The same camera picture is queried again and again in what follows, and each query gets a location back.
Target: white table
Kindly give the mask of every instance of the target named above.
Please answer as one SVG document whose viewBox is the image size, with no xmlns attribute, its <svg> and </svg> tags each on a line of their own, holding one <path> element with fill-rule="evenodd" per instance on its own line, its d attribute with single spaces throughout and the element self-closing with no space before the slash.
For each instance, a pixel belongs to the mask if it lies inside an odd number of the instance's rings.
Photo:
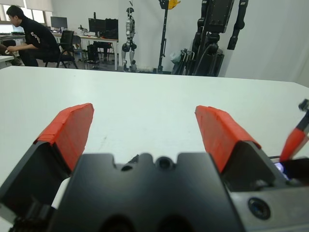
<svg viewBox="0 0 309 232">
<path fill-rule="evenodd" d="M 142 152 L 174 161 L 180 152 L 204 152 L 198 105 L 229 112 L 267 155 L 279 155 L 304 116 L 298 104 L 309 98 L 296 83 L 53 68 L 8 67 L 0 83 L 0 185 L 57 113 L 77 104 L 95 109 L 84 152 L 126 163 Z M 0 231 L 8 228 L 0 220 Z"/>
<path fill-rule="evenodd" d="M 56 38 L 56 40 L 59 43 L 62 35 L 59 33 L 53 33 L 53 36 Z M 115 53 L 115 70 L 118 70 L 118 40 L 98 38 L 96 36 L 83 36 L 83 35 L 79 37 L 82 39 L 82 43 L 83 41 L 85 41 L 88 45 L 90 45 L 90 41 L 112 43 L 112 47 Z"/>
<path fill-rule="evenodd" d="M 0 69 L 6 67 L 6 62 L 14 59 L 12 56 L 0 56 Z"/>
</svg>

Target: person's arm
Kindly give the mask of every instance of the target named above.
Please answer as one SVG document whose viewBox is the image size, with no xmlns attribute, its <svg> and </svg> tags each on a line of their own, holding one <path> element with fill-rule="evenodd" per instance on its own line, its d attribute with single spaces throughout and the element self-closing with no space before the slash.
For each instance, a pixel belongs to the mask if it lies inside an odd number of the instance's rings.
<svg viewBox="0 0 309 232">
<path fill-rule="evenodd" d="M 17 52 L 20 50 L 28 50 L 28 49 L 38 49 L 36 46 L 34 46 L 33 44 L 23 44 L 23 45 L 19 45 L 19 46 L 9 46 L 7 48 L 7 50 L 9 52 Z"/>
</svg>

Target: black shirt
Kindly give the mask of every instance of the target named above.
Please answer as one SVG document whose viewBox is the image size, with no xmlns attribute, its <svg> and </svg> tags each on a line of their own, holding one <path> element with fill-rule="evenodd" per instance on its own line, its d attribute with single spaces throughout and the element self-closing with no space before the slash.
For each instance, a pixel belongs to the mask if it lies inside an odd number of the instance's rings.
<svg viewBox="0 0 309 232">
<path fill-rule="evenodd" d="M 56 39 L 47 27 L 27 17 L 20 26 L 25 31 L 26 44 L 32 44 L 38 49 L 60 52 Z"/>
</svg>

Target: computer monitor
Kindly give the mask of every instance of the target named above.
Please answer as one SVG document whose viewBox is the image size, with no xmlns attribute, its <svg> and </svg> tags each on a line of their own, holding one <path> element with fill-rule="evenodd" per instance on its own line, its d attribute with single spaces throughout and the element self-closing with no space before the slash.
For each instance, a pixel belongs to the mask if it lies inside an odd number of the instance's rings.
<svg viewBox="0 0 309 232">
<path fill-rule="evenodd" d="M 50 17 L 53 28 L 68 28 L 68 20 L 64 17 Z"/>
<path fill-rule="evenodd" d="M 89 18 L 89 31 L 90 32 L 105 32 L 106 31 L 106 25 L 105 20 L 103 19 L 94 19 Z"/>
<path fill-rule="evenodd" d="M 106 30 L 115 30 L 118 29 L 118 19 L 107 18 L 105 20 Z"/>
</svg>

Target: humanoid robot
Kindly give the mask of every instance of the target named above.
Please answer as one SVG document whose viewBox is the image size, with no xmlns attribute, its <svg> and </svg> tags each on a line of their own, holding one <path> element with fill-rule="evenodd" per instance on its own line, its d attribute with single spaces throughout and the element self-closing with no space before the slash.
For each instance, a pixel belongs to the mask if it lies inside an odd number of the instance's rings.
<svg viewBox="0 0 309 232">
<path fill-rule="evenodd" d="M 136 72 L 136 61 L 134 60 L 135 49 L 137 48 L 136 44 L 133 42 L 133 38 L 135 35 L 135 20 L 132 16 L 134 9 L 132 7 L 127 8 L 126 10 L 128 19 L 126 21 L 126 38 L 127 41 L 122 45 L 122 65 L 124 71 L 128 71 L 129 69 L 126 67 L 127 60 L 126 54 L 130 52 L 130 71 Z"/>
</svg>

